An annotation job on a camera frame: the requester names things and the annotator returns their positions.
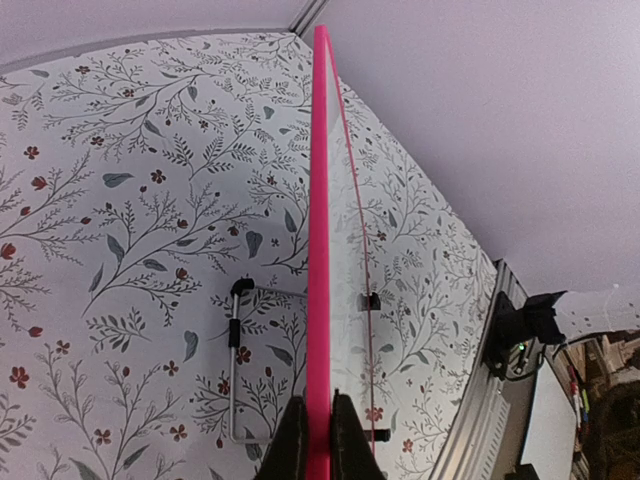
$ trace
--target black clamp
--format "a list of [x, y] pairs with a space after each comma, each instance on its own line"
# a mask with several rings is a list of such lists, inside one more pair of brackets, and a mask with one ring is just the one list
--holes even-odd
[[245, 290], [253, 290], [256, 287], [256, 283], [252, 278], [241, 278], [236, 281], [231, 287], [231, 296], [234, 298], [234, 311], [233, 317], [229, 320], [229, 348], [240, 348], [240, 333], [241, 325], [238, 316], [237, 303], [240, 302], [240, 297]]
[[371, 435], [371, 430], [365, 430], [364, 436], [367, 437], [367, 441], [371, 441], [371, 437], [373, 437], [374, 442], [388, 442], [391, 440], [391, 430], [388, 428], [378, 429], [376, 428], [373, 431], [373, 435]]
[[377, 293], [373, 292], [369, 298], [363, 294], [358, 295], [358, 311], [366, 312], [367, 309], [372, 312], [382, 309], [382, 302]]

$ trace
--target white board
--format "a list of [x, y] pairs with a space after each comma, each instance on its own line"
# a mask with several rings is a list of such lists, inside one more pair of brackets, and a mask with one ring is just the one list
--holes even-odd
[[545, 361], [538, 372], [521, 464], [532, 464], [540, 480], [569, 480], [576, 414]]

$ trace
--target metal bracket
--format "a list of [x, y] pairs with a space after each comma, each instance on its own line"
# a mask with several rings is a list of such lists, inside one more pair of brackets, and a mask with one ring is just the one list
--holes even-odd
[[236, 435], [236, 355], [240, 348], [240, 340], [242, 328], [238, 311], [240, 310], [240, 297], [246, 290], [263, 290], [266, 292], [274, 292], [288, 297], [307, 298], [306, 295], [297, 292], [287, 292], [271, 287], [262, 287], [256, 285], [252, 278], [241, 278], [236, 281], [231, 288], [231, 296], [233, 298], [233, 307], [231, 311], [231, 319], [229, 320], [229, 438], [233, 443], [248, 444], [268, 444], [273, 439], [268, 438], [246, 438]]

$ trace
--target pink edge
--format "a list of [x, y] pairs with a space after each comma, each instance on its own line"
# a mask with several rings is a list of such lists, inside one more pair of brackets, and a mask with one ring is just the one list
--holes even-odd
[[327, 150], [327, 28], [315, 29], [311, 109], [311, 195], [307, 326], [308, 480], [329, 480], [331, 451], [329, 337], [329, 181]]

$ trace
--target white ceiling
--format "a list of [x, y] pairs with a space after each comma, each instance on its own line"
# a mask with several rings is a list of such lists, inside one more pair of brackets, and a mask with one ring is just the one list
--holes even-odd
[[0, 0], [0, 65], [164, 32], [286, 29], [307, 0]]
[[640, 2], [333, 0], [341, 77], [529, 293], [640, 278]]

